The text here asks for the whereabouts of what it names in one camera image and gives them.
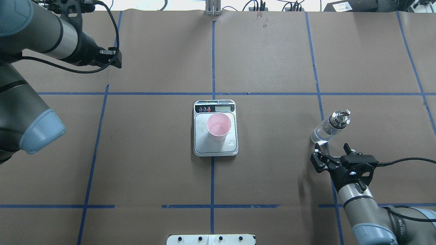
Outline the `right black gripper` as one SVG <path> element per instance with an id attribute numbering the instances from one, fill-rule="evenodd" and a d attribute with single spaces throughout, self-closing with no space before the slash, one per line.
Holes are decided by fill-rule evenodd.
<path id="1" fill-rule="evenodd" d="M 329 172 L 336 192 L 348 184 L 357 184 L 358 191 L 363 193 L 372 181 L 378 161 L 372 155 L 357 155 L 348 143 L 344 143 L 343 149 L 346 155 L 332 157 L 316 143 L 310 155 L 312 166 L 317 173 Z"/>

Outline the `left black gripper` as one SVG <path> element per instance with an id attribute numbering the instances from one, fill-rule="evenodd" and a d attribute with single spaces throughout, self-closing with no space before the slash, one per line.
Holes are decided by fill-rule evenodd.
<path id="1" fill-rule="evenodd" d="M 81 46 L 78 50 L 77 66 L 98 66 L 112 65 L 122 68 L 122 57 L 119 48 L 103 48 L 98 46 L 94 39 L 86 33 L 80 35 Z"/>

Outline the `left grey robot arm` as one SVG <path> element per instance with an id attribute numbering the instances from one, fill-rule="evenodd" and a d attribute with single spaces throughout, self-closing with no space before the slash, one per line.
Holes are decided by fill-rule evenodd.
<path id="1" fill-rule="evenodd" d="M 102 6 L 115 29 L 113 47 L 103 48 L 83 30 L 83 14 Z M 17 70 L 15 63 L 40 62 L 75 74 L 122 67 L 119 29 L 102 0 L 1 1 L 1 163 L 16 152 L 35 154 L 64 135 L 56 112 Z"/>

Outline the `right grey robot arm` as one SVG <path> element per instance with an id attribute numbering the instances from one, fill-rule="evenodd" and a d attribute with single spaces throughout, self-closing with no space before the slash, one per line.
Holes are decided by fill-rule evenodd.
<path id="1" fill-rule="evenodd" d="M 406 205 L 378 206 L 369 184 L 376 168 L 422 157 L 379 162 L 372 155 L 356 152 L 344 144 L 345 154 L 333 157 L 318 143 L 310 155 L 316 172 L 327 171 L 343 205 L 353 235 L 360 245 L 434 245 L 435 211 Z"/>

